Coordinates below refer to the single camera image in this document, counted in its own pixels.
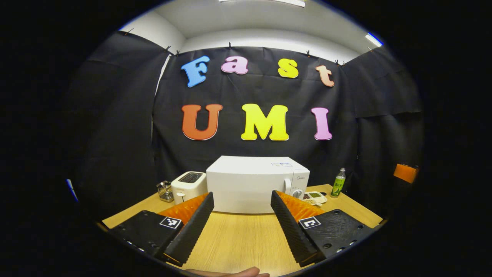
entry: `metal basket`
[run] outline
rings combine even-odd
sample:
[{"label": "metal basket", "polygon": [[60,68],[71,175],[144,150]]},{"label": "metal basket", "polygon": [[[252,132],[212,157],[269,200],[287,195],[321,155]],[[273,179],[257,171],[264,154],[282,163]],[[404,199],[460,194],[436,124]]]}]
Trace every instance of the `metal basket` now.
[{"label": "metal basket", "polygon": [[174,201],[173,190],[171,189],[171,183],[169,181],[160,182],[156,187],[159,199],[165,202]]}]

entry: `bottle label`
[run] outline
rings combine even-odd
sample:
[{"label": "bottle label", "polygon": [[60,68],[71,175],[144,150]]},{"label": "bottle label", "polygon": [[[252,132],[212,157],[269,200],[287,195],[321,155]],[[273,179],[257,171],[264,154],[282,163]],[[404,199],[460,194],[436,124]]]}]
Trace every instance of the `bottle label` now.
[{"label": "bottle label", "polygon": [[343,183],[345,183],[345,178],[343,179],[339,179],[339,178],[336,178],[335,179],[335,184],[333,184],[333,190],[332,190],[332,196],[338,196],[341,192],[341,189],[343,187]]}]

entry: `finger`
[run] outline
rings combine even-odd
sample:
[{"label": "finger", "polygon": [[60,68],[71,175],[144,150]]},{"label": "finger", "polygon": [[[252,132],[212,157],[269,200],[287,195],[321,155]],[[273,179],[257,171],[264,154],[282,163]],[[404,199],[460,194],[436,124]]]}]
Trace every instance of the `finger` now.
[{"label": "finger", "polygon": [[224,277],[256,277],[260,273],[260,269],[257,267],[248,268],[238,273],[227,274]]},{"label": "finger", "polygon": [[196,270],[196,269],[187,269],[186,271],[200,275],[200,276],[203,276],[203,277],[222,277],[222,276],[227,275],[227,273],[202,271],[202,270]]}]

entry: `white microwave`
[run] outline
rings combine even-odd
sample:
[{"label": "white microwave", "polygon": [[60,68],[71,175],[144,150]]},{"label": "white microwave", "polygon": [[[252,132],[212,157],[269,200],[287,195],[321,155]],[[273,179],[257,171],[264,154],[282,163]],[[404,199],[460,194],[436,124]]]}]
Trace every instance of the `white microwave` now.
[{"label": "white microwave", "polygon": [[221,156],[206,171],[214,211],[272,213],[272,191],[302,199],[309,170],[289,157]]}]

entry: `pink letter i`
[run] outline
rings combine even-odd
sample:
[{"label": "pink letter i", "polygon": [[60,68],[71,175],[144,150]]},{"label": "pink letter i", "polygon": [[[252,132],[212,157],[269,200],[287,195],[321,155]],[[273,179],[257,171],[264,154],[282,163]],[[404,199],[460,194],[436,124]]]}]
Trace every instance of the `pink letter i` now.
[{"label": "pink letter i", "polygon": [[326,118],[326,114],[328,114],[328,109],[326,108],[312,108],[311,112],[314,113],[314,117],[316,118],[316,128],[317,132],[314,135],[314,138],[317,140],[329,140],[332,139],[332,134],[328,131],[328,120]]}]

